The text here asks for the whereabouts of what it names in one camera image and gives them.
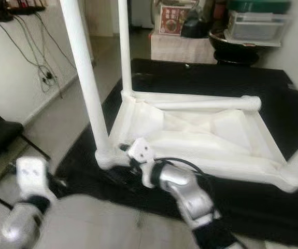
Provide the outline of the white plastic table top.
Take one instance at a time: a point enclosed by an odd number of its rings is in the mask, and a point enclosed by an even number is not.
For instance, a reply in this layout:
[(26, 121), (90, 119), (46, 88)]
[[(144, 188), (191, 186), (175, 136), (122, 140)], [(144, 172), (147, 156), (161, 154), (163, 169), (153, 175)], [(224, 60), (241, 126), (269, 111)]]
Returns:
[(128, 165), (120, 143), (132, 145), (140, 137), (155, 150), (156, 158), (174, 157), (196, 164), (208, 175), (236, 181), (274, 185), (284, 192), (296, 192), (281, 176), (288, 163), (279, 151), (277, 136), (268, 130), (260, 111), (239, 109), (163, 110), (151, 102), (217, 100), (239, 97), (155, 93), (122, 93), (122, 104), (114, 119), (109, 141), (114, 158), (99, 164), (102, 169)]

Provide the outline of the black tablecloth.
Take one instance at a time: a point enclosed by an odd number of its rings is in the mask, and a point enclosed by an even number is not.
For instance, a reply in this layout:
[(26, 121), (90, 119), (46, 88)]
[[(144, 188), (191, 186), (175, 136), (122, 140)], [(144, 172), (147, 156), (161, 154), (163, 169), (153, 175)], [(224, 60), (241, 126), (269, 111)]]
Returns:
[[(196, 93), (239, 97), (255, 95), (263, 106), (260, 116), (277, 147), (287, 159), (298, 149), (298, 90), (282, 70), (230, 65), (192, 64), (159, 60), (132, 60), (135, 90), (143, 92)], [(175, 200), (162, 190), (123, 182), (120, 169), (112, 175), (97, 166), (90, 127), (84, 129), (56, 174), (72, 193), (90, 195), (161, 216), (180, 219)], [(255, 239), (298, 246), (298, 190), (283, 192), (268, 184), (211, 178), (215, 202), (223, 223), (232, 231)]]

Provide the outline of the beige patterned low table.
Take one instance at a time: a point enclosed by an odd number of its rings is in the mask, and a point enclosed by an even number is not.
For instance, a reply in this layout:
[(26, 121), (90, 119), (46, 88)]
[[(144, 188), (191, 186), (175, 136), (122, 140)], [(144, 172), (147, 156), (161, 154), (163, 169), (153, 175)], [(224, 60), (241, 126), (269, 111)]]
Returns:
[(182, 63), (216, 64), (214, 48), (207, 38), (184, 38), (176, 35), (160, 35), (156, 31), (149, 35), (150, 57)]

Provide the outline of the red printed box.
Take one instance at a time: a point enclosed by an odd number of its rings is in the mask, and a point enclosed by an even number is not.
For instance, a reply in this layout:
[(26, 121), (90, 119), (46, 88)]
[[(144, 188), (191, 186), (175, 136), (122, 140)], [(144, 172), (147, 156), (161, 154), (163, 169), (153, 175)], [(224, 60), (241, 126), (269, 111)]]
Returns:
[(159, 35), (180, 36), (183, 24), (191, 10), (188, 6), (160, 5)]

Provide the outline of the black bag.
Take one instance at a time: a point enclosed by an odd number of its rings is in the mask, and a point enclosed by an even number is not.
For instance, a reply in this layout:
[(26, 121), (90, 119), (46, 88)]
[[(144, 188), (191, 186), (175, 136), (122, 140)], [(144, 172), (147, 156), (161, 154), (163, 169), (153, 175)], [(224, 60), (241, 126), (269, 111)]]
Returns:
[(192, 7), (182, 25), (180, 36), (185, 38), (205, 38), (212, 24), (212, 9)]

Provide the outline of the large black bowl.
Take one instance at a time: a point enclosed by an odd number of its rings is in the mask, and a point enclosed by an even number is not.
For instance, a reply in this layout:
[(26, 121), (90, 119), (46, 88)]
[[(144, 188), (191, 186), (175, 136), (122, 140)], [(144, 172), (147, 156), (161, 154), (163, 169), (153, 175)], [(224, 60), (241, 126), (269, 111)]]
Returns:
[(208, 40), (214, 48), (213, 57), (218, 65), (251, 67), (260, 60), (260, 55), (267, 49), (254, 44), (232, 43), (225, 38), (222, 29), (210, 30)]

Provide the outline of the clear box orange lid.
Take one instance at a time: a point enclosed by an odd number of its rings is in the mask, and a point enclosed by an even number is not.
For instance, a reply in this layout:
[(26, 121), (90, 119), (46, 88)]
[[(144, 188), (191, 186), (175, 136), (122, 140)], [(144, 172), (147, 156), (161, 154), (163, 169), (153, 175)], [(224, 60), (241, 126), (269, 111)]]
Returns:
[(199, 7), (203, 8), (201, 6), (201, 1), (200, 0), (158, 0), (157, 5), (160, 10), (160, 5), (172, 5), (172, 6), (188, 6), (190, 9), (192, 7)]

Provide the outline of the white plastic container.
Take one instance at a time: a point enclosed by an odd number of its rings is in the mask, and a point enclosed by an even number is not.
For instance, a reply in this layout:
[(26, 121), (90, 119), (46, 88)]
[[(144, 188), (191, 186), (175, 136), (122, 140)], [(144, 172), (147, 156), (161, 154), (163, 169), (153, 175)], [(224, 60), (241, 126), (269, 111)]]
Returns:
[(232, 10), (229, 25), (223, 33), (230, 43), (281, 47), (284, 33), (291, 20), (290, 15)]

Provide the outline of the green round lid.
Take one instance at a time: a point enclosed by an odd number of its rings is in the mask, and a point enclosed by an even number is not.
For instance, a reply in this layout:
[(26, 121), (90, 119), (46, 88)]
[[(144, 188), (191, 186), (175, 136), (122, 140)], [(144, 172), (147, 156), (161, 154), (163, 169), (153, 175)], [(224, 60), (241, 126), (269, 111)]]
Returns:
[(228, 0), (227, 7), (235, 12), (285, 14), (292, 5), (291, 0)]

